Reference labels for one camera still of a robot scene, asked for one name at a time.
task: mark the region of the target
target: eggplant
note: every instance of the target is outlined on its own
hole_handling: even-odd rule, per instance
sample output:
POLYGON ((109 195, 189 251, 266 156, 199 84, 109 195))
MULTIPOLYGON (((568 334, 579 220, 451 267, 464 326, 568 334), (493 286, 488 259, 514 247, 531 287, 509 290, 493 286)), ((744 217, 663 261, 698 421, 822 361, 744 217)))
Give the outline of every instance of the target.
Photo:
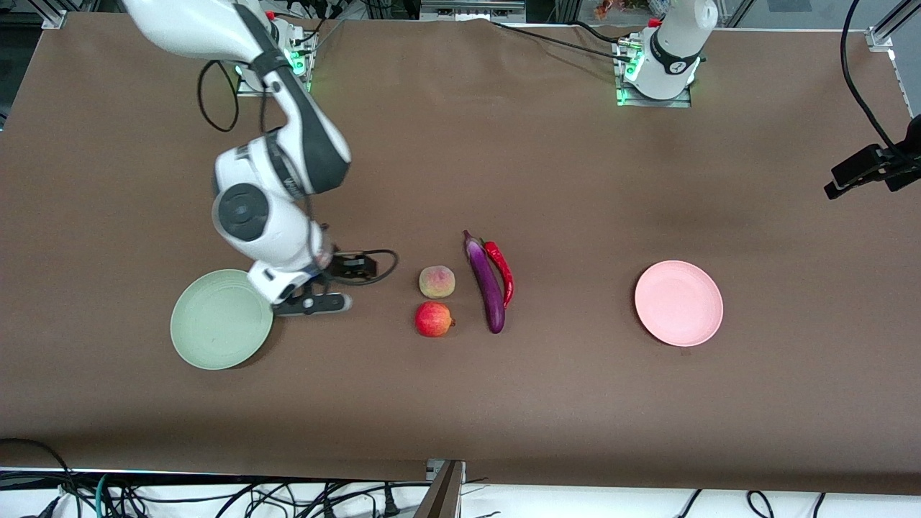
POLYGON ((476 282, 480 285, 480 294, 483 295, 483 307, 486 310, 489 330, 498 334, 506 324, 506 307, 503 303, 502 289, 499 287, 499 282, 495 280, 493 267, 489 263, 486 249, 483 248, 480 240, 470 235, 467 230, 463 232, 463 235, 466 240, 464 247, 467 250, 467 260, 470 261, 476 282))

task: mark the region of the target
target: metal frame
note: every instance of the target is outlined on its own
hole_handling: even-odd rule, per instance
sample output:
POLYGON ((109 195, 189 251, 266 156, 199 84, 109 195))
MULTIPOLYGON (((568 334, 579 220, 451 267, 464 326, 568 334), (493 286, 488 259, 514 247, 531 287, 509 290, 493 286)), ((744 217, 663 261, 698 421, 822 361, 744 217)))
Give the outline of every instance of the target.
POLYGON ((457 518, 461 511, 461 484, 466 477, 463 461, 429 459, 427 475, 437 473, 413 518, 457 518))
MULTIPOLYGON (((76 0, 76 3, 75 0, 29 0, 29 3, 44 20, 41 23, 42 29, 60 29, 67 21, 67 13, 85 10, 87 0, 76 0)), ((90 11, 96 10, 99 0, 92 1, 89 5, 90 11)))
POLYGON ((422 21, 465 21, 486 18, 499 23, 524 23, 524 0, 422 0, 419 19, 422 21))
POLYGON ((554 15, 550 21, 572 21, 578 17, 579 9, 582 8, 582 0, 556 0, 554 3, 554 15))
POLYGON ((729 17, 729 21, 726 22, 724 27, 738 27, 742 19, 745 18, 745 15, 748 14, 749 10, 754 5, 754 2, 755 0, 742 0, 742 3, 739 4, 739 8, 736 9, 736 12, 732 13, 732 16, 729 17))
POLYGON ((921 0, 902 0, 882 17, 879 23, 867 29, 867 45, 874 53, 886 52, 892 48, 892 35, 912 16, 921 11, 921 0))

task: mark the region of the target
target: cable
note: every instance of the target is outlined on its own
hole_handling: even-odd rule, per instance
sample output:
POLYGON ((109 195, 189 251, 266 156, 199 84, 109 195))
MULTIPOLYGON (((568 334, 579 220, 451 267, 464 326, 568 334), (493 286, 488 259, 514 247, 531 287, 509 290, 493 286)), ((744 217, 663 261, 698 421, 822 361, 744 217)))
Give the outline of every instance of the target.
POLYGON ((320 47, 322 47, 323 44, 330 39, 330 37, 334 34, 334 32, 337 31, 344 24, 345 24, 345 20, 339 20, 339 23, 337 23, 336 26, 333 27, 332 30, 330 30, 330 32, 325 37, 323 37, 322 40, 317 42, 317 48, 313 49, 313 51, 314 52, 319 51, 320 47))
POLYGON ((317 28, 314 29, 314 30, 312 30, 312 31, 310 32, 309 35, 304 36, 304 37, 301 38, 300 40, 294 40, 294 44, 295 44, 295 45, 299 45, 299 44, 303 43, 304 41, 307 41, 307 40, 309 40, 310 38, 313 38, 313 36, 314 36, 315 34, 317 34, 318 32, 320 32, 320 28, 323 27, 323 23, 326 21, 326 19, 327 19, 326 17, 320 18, 320 23, 317 24, 317 28))
POLYGON ((285 489, 287 489, 288 496, 291 497, 291 512, 297 514, 297 499, 294 498, 294 491, 291 490, 290 484, 285 484, 285 489))
POLYGON ((509 27, 508 25, 502 25, 501 23, 498 23, 498 22, 490 22, 490 23, 492 23, 493 25, 495 25, 495 26, 497 26, 497 27, 501 27, 502 29, 511 30, 512 32, 518 32, 518 33, 521 33, 521 34, 525 34, 525 35, 531 36, 531 37, 533 37, 533 38, 537 38, 537 39, 539 39, 539 40, 545 40, 545 41, 549 41, 549 42, 551 42, 551 43, 556 43, 556 44, 558 44, 558 45, 564 45, 564 46, 566 46, 566 47, 570 47, 570 48, 573 48, 573 49, 576 49, 576 50, 580 50, 580 51, 582 51, 582 52, 597 54, 597 55, 599 55, 599 56, 604 56, 604 57, 611 58, 611 59, 613 59, 613 60, 615 60, 615 61, 623 61, 624 63, 629 63, 629 62, 630 62, 630 58, 627 57, 627 56, 623 56, 623 55, 614 55, 614 54, 612 54, 612 53, 603 53, 602 51, 596 51, 595 49, 590 49, 590 48, 588 48, 588 47, 582 47, 582 46, 576 45, 576 44, 574 44, 574 43, 570 43, 569 41, 557 40, 557 39, 554 39, 554 38, 550 38, 550 37, 548 37, 548 36, 544 36, 544 35, 542 35, 542 34, 537 34, 537 33, 534 33, 534 32, 527 32, 526 30, 521 30, 521 29, 519 29, 519 28, 517 28, 517 27, 509 27))
POLYGON ((556 15, 556 11, 559 10, 559 7, 560 7, 560 4, 558 2, 554 2, 554 8, 551 9, 550 14, 547 15, 547 19, 544 20, 543 23, 550 23, 550 20, 554 19, 554 16, 556 15))
POLYGON ((400 508, 397 507, 397 502, 393 499, 393 491, 391 490, 391 485, 387 482, 384 482, 384 517, 391 518, 392 516, 397 516, 400 514, 400 508))
POLYGON ((134 496, 140 501, 149 501, 151 503, 199 503, 203 501, 228 499, 234 495, 220 495, 216 497, 202 497, 197 499, 152 499, 148 497, 142 497, 137 493, 135 493, 134 496))
POLYGON ((371 495, 365 495, 371 499, 371 518, 378 518, 378 499, 371 495))
MULTIPOLYGON (((427 487, 431 486, 431 483, 429 483, 429 482, 399 482, 399 483, 395 483, 395 484, 389 484, 389 486, 390 486, 391 488, 427 488, 427 487)), ((358 497, 360 497, 360 496, 367 495, 368 493, 373 493, 374 491, 380 491, 380 490, 383 490, 383 489, 384 489, 384 486, 377 486, 377 487, 374 487, 374 488, 362 489, 362 490, 360 490, 360 491, 355 491, 355 492, 352 492, 352 493, 347 493, 347 494, 338 496, 338 497, 336 497, 336 498, 334 498, 334 499, 329 499, 329 504, 330 504, 331 506, 334 506, 334 505, 339 504, 339 503, 342 503, 342 502, 344 502, 344 501, 351 500, 351 499, 353 499, 353 498, 358 498, 358 497)), ((310 511, 310 510, 312 510, 312 507, 307 508, 305 511, 310 511)), ((323 513, 323 509, 319 509, 319 510, 317 510, 316 513, 314 513, 312 516, 310 516, 310 518, 319 518, 319 516, 320 516, 322 513, 323 513)), ((304 516, 306 516, 306 514, 305 514, 305 513, 301 513, 301 514, 299 514, 298 516, 296 516, 295 518, 303 518, 304 516)))
POLYGON ((867 120, 869 121, 870 125, 872 125, 873 129, 876 130, 876 133, 880 136, 883 143, 886 144, 886 147, 890 149, 896 157, 904 161, 906 165, 913 162, 921 163, 915 162, 915 160, 909 158, 908 155, 903 153, 901 149, 895 146, 895 144, 892 142, 892 139, 890 139, 889 135, 886 134, 886 130, 882 129, 882 125, 879 121, 877 121, 876 115, 873 114, 873 110, 869 108, 869 105, 867 105, 867 102, 864 101, 863 96, 861 96, 860 92, 857 91, 857 86, 854 85, 854 79, 851 78, 851 71, 847 66, 847 32, 851 29, 851 20, 854 18, 854 12, 857 10, 857 4, 859 3, 860 0, 854 0, 854 2, 851 3, 851 7, 847 10, 847 15, 845 16, 845 25, 841 29, 841 45, 839 47, 841 54, 841 72, 845 76, 847 89, 851 91, 851 95, 857 102, 857 106, 863 110, 863 113, 867 116, 867 120))
POLYGON ((754 512, 761 518, 774 518, 774 510, 771 509, 771 502, 768 501, 767 497, 765 497, 764 493, 762 493, 761 491, 749 491, 745 493, 745 500, 748 501, 749 509, 751 509, 752 512, 754 512), (761 500, 764 501, 764 506, 767 507, 767 514, 763 514, 762 512, 758 511, 758 508, 754 506, 754 502, 752 501, 752 495, 758 495, 759 497, 761 497, 761 500))
POLYGON ((213 59, 202 67, 202 71, 198 73, 198 91, 196 97, 198 98, 198 110, 202 113, 204 119, 209 124, 211 124, 211 127, 215 128, 219 132, 229 133, 231 130, 233 130, 234 126, 237 125, 237 120, 239 119, 239 100, 237 99, 237 89, 233 86, 233 79, 230 78, 230 73, 228 73, 227 69, 224 68, 223 63, 213 59), (222 128, 211 120, 211 117, 208 116, 208 112, 206 112, 204 109, 204 101, 202 100, 202 83, 204 81, 204 75, 214 65, 217 65, 221 69, 221 72, 224 73, 224 77, 227 79, 227 84, 230 86, 230 94, 233 95, 233 121, 231 121, 230 126, 226 128, 222 128))
MULTIPOLYGON (((52 457, 54 457, 55 462, 57 462, 58 465, 61 467, 61 469, 64 470, 64 476, 67 478, 67 483, 70 485, 73 492, 74 493, 79 492, 79 488, 76 482, 74 481, 74 475, 70 467, 67 465, 66 462, 64 462, 64 459, 61 457, 61 455, 59 455, 55 450, 53 450, 51 446, 41 441, 34 441, 32 439, 20 439, 18 437, 4 437, 0 439, 0 444, 26 444, 28 446, 32 446, 35 448, 41 448, 42 450, 50 454, 52 457)), ((76 503, 76 516, 77 518, 83 517, 83 506, 80 505, 79 500, 77 500, 77 503, 76 503)))
MULTIPOLYGON (((307 218, 310 221, 313 221, 313 204, 310 202, 309 194, 304 196, 304 212, 307 213, 307 218)), ((310 253, 310 260, 313 261, 315 265, 320 264, 320 259, 313 254, 313 224, 309 223, 307 226, 307 249, 310 253)), ((391 267, 388 268, 384 273, 366 280, 351 280, 341 277, 333 277, 325 269, 320 270, 321 276, 330 282, 336 282, 343 286, 369 286, 375 283, 378 283, 385 278, 389 277, 394 270, 397 269, 397 265, 400 263, 400 256, 389 248, 378 248, 377 250, 365 250, 361 252, 363 255, 377 255, 380 253, 385 253, 393 258, 393 263, 391 267)))
POLYGON ((605 36, 604 34, 601 34, 600 32, 596 31, 595 28, 591 27, 588 23, 579 21, 577 19, 574 19, 570 22, 566 22, 566 25, 575 25, 575 26, 581 27, 582 29, 585 29, 588 32, 590 32, 591 35, 594 36, 595 38, 598 38, 601 41, 606 41, 608 43, 616 43, 618 40, 620 40, 620 38, 623 37, 621 36, 620 38, 611 38, 609 36, 605 36))
POLYGON ((137 500, 137 493, 134 492, 134 488, 132 488, 132 487, 130 487, 130 486, 128 486, 128 487, 126 487, 126 488, 122 488, 122 501, 124 501, 125 498, 128 499, 128 503, 130 503, 132 509, 134 509, 134 516, 135 516, 135 517, 137 517, 137 518, 146 518, 146 517, 147 517, 147 504, 145 504, 145 503, 144 503, 143 501, 141 501, 141 500, 137 500), (135 500, 137 500, 138 503, 141 504, 141 508, 140 508, 140 509, 138 509, 137 504, 134 503, 135 500))
POLYGON ((694 501, 697 500, 697 497, 700 496, 700 493, 702 491, 703 489, 695 489, 694 493, 691 495, 691 498, 688 499, 688 502, 684 504, 684 510, 682 511, 682 513, 676 516, 675 518, 687 518, 688 512, 691 512, 691 507, 694 505, 694 501))
POLYGON ((265 135, 265 102, 269 97, 269 87, 262 82, 262 99, 259 101, 259 135, 265 135))
MULTIPOLYGON (((326 488, 328 489, 330 483, 326 483, 326 488)), ((326 498, 323 499, 323 518, 336 518, 336 513, 332 511, 332 505, 330 505, 330 496, 326 495, 326 498)))
POLYGON ((251 515, 252 515, 252 512, 254 512, 254 511, 256 510, 257 507, 259 507, 260 505, 262 505, 262 504, 264 504, 264 503, 269 504, 269 505, 274 505, 274 506, 277 506, 277 507, 281 507, 281 506, 278 505, 277 503, 270 502, 270 501, 268 501, 268 500, 269 500, 270 498, 272 498, 272 495, 274 495, 276 492, 278 492, 278 491, 281 490, 282 488, 286 488, 288 485, 289 485, 289 484, 287 484, 287 483, 285 483, 285 484, 279 484, 277 488, 272 489, 271 491, 269 491, 268 493, 265 493, 265 494, 262 494, 260 491, 256 491, 256 490, 250 491, 250 506, 247 508, 247 512, 246 512, 245 515, 246 515, 246 516, 251 516, 251 515), (255 492, 256 494, 259 494, 259 495, 262 496, 262 497, 261 497, 259 500, 255 500, 255 499, 252 497, 252 493, 253 493, 253 492, 255 492))
POLYGON ((304 508, 304 511, 301 511, 295 515, 295 518, 305 518, 311 511, 313 511, 313 508, 316 507, 319 502, 329 497, 329 494, 332 494, 334 491, 342 489, 345 486, 348 486, 349 484, 350 482, 344 482, 344 483, 335 484, 334 487, 324 488, 323 491, 321 491, 320 494, 317 495, 317 498, 313 499, 313 501, 304 508))
POLYGON ((96 518, 102 518, 102 488, 105 486, 106 478, 109 478, 108 473, 100 477, 96 485, 96 518))
POLYGON ((250 491, 252 491, 253 489, 255 489, 257 486, 261 486, 262 484, 268 484, 268 483, 270 483, 270 482, 272 482, 272 481, 275 481, 275 480, 277 480, 277 478, 267 479, 267 480, 264 480, 264 481, 262 481, 262 482, 255 482, 255 483, 249 484, 247 487, 245 487, 245 488, 243 488, 243 489, 237 491, 236 493, 233 494, 233 496, 231 496, 229 499, 227 499, 226 502, 224 502, 224 505, 221 506, 221 508, 220 508, 220 510, 217 512, 217 514, 215 514, 215 518, 221 518, 221 516, 222 516, 225 512, 227 512, 227 509, 230 509, 230 506, 233 505, 233 502, 239 500, 240 497, 242 497, 243 495, 249 493, 250 491))
POLYGON ((812 506, 812 518, 819 518, 819 508, 822 506, 822 502, 825 501, 825 493, 819 493, 819 498, 816 499, 815 505, 812 506))

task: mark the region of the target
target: table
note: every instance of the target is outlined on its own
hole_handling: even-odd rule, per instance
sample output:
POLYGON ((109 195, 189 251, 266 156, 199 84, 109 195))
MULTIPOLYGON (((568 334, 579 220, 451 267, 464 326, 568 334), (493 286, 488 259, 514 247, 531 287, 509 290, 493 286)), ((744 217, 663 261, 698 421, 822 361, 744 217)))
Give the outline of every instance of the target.
MULTIPOLYGON (((247 364, 199 371, 169 316, 198 276, 249 266, 212 228, 210 170, 257 135, 258 100, 219 134, 195 106, 202 62, 126 16, 74 14, 42 35, 0 135, 0 433, 98 468, 419 478, 463 458, 494 482, 917 493, 921 191, 824 198, 830 167, 876 141, 836 39, 717 31, 692 109, 656 110, 616 106, 609 60, 483 21, 345 23, 313 93, 355 161, 314 209, 344 248, 402 264, 344 289, 350 312, 276 321, 247 364), (499 336, 464 229, 516 274, 499 336), (691 350, 632 308, 673 258, 726 307, 691 350), (438 264, 458 325, 432 340, 415 281, 438 264)), ((892 64, 851 40, 901 138, 892 64)), ((47 462, 21 455, 5 464, 47 462)))

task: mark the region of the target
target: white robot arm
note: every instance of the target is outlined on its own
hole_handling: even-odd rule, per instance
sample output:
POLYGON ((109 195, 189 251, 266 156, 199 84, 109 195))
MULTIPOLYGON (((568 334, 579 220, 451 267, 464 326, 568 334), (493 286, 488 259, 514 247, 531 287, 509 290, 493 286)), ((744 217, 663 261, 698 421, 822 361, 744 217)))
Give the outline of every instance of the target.
MULTIPOLYGON (((348 145, 297 80, 256 0, 124 4, 161 49, 246 65, 285 112, 283 127, 217 157, 213 208, 221 236, 255 260, 250 282, 268 301, 281 303, 332 260, 320 226, 295 202, 342 183, 351 162, 348 145)), ((347 306, 345 300, 338 311, 347 306)))
POLYGON ((625 79, 651 99, 673 99, 694 78, 719 12, 713 0, 672 0, 661 27, 640 32, 643 55, 625 79))

